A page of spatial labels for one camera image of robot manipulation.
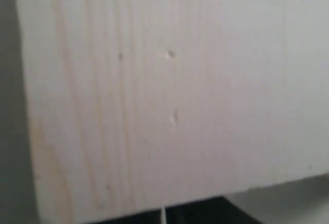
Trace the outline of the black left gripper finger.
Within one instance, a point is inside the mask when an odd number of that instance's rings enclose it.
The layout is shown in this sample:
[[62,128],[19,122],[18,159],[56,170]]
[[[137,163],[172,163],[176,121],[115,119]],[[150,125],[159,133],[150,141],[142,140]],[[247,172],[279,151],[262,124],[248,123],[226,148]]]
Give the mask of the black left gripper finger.
[[260,223],[225,197],[146,211],[100,223]]

